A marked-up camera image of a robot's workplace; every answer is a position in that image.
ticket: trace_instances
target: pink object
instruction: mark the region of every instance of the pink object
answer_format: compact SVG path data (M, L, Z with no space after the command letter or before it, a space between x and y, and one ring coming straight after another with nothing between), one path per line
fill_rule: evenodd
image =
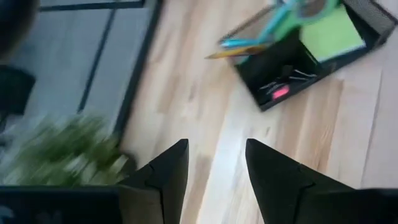
M284 96L288 92L289 92L289 86L285 85L282 88L278 89L277 91L273 92L272 99L276 100L277 98Z

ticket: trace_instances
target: black box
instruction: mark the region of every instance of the black box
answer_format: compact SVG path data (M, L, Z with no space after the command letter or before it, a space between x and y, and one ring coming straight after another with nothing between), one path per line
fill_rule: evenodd
M301 43L299 39L300 28L298 27L265 51L250 55L244 62L242 62L241 57L230 58L229 61L239 73L262 111L286 100L330 75L335 70L380 47L386 42L397 24L396 18L370 0L344 0L342 4L345 5L350 19L365 41L365 48L320 63ZM261 10L247 22L224 36L220 43L230 38L255 39L267 21L272 18L277 7L270 6ZM305 72L305 74L314 74L314 76L301 82L289 81L289 84L286 85L286 82L281 82L281 79L289 78L292 68L300 68L298 70ZM287 89L283 93L275 95L275 91L279 91L285 86Z

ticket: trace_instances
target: wooden floor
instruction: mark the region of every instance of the wooden floor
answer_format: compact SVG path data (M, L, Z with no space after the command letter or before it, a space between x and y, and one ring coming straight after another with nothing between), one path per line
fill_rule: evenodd
M387 47L261 113L225 60L203 58L266 4L165 3L123 146L143 166L189 139L183 224L263 223L244 157L247 138L352 187L398 187L398 33Z

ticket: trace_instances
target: green plant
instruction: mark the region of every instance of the green plant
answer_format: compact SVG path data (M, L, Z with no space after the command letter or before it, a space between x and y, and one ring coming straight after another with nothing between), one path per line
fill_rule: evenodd
M77 116L64 125L43 122L1 161L6 185L108 185L123 178L117 139L99 118Z

